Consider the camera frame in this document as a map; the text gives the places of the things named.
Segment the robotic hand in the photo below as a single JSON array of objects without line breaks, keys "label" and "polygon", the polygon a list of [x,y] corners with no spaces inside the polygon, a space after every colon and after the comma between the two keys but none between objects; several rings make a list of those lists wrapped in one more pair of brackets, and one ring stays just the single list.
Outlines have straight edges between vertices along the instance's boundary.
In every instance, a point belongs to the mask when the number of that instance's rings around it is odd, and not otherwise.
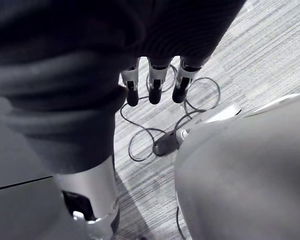
[{"label": "robotic hand", "polygon": [[5,123],[52,172],[65,205],[92,239],[119,224],[115,112],[138,103],[138,58],[149,59],[157,104],[181,56],[172,99],[182,102],[244,0],[0,0],[0,96]]}]

